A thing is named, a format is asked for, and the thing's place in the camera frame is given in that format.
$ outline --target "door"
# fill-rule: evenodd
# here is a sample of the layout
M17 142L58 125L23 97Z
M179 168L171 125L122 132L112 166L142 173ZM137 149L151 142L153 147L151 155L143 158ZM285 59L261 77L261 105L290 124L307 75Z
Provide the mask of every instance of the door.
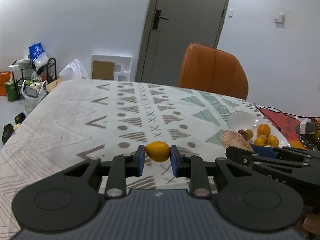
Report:
M177 86L187 46L214 46L226 2L157 0L141 81Z

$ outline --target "plastic bag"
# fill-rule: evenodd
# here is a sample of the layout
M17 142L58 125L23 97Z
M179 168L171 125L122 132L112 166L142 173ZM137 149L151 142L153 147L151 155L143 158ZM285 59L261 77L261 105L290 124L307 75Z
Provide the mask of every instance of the plastic bag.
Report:
M49 58L44 52L41 43L33 44L29 47L31 61L35 64L36 70L47 64Z
M27 95L27 92L25 89L25 82L26 81L24 80L22 83L21 93L24 96L24 111L27 115L29 115L33 111L33 109L35 109L36 106L39 105L39 103L42 101L42 99L44 99L47 96L48 82L44 81L42 83L42 86L40 88L39 95L37 98L29 97Z
M61 70L59 76L65 80L71 79L87 79L89 75L84 69L79 59L71 61L64 69Z

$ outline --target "cardboard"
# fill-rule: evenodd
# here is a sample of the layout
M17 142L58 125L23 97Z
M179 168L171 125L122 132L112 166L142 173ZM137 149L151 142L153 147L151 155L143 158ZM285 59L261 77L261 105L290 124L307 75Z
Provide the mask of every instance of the cardboard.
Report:
M57 80L51 82L47 86L47 92L50 93L56 86L58 86L62 82L62 78L58 78Z
M114 62L96 61L92 64L92 79L113 80Z

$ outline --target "white plastic bag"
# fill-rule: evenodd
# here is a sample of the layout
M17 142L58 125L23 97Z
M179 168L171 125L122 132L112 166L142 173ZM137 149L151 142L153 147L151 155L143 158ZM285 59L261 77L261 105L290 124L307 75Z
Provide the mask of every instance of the white plastic bag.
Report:
M24 96L24 111L27 115L29 115L33 109L36 108L37 105L47 96L47 80L42 83L42 86L39 91L39 95L37 98L29 97L27 95L26 89L25 89L25 80L22 83L22 95Z
M79 59L71 61L64 69L61 70L59 76L63 81L71 79L87 79L88 73L84 69Z

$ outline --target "gray triangle pattern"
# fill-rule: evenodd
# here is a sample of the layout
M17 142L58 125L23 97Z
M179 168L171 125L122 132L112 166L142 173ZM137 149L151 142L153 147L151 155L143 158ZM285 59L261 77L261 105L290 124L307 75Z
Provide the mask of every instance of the gray triangle pattern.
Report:
M188 97L188 98L180 98L179 100L183 100L183 101L186 101L186 102L189 102L189 103L193 103L193 104L195 104L197 106L205 107L205 105L196 96Z
M121 119L119 120L120 122L127 122L129 124L132 125L136 125L136 126L140 126L142 127L142 120L141 117L137 117L137 118L128 118L128 119Z
M119 89L118 91L129 93L129 94L134 94L134 89L129 88L129 89Z
M126 112L132 112L132 113L139 113L139 107L138 106L129 106L129 107L121 107L118 108L118 110L124 110Z
M176 109L175 107L171 107L171 106L158 106L159 111L164 111L164 110L168 110L168 109Z
M130 86L130 87L133 87L133 83L132 82L129 82L129 83L120 83L122 85L127 85L127 86Z
M144 132L134 132L119 136L121 138L127 138L129 140L135 140L137 142L147 142L147 137Z
M151 94L152 96L154 96L154 95L163 95L164 93L162 93L162 92L160 92L160 91L156 91L156 90L150 90L150 94Z
M192 154L192 155L199 155L199 153L194 153L193 151L190 151L189 149L185 148L185 147L180 147L177 146L179 152L181 153L181 155L185 155L185 154Z
M120 98L120 99L130 103L137 103L136 97L127 97L127 98Z
M153 101L155 104L159 104L165 101L169 101L168 99L162 99L162 98L153 98Z
M153 176L148 176L143 179L138 179L133 183L127 185L127 188L144 188L144 189L156 189L156 182Z
M210 138L208 138L206 142L213 143L215 145L222 145L222 142L221 142L222 133L223 133L223 130L220 130L219 132L215 133Z
M165 124L169 124L170 122L174 122L174 121L181 121L183 119L176 117L175 115L172 114L163 114L162 118L164 120Z
M191 136L190 134L180 132L178 129L169 129L168 131L171 135L172 140L176 140L178 138L186 138L186 137Z
M200 111L199 113L192 114L192 116L199 118L201 120L212 122L216 125L220 125L218 120L213 116L213 114L210 112L209 109L204 109L204 110Z
M158 85L155 85L155 84L148 84L148 88L158 88L160 86Z

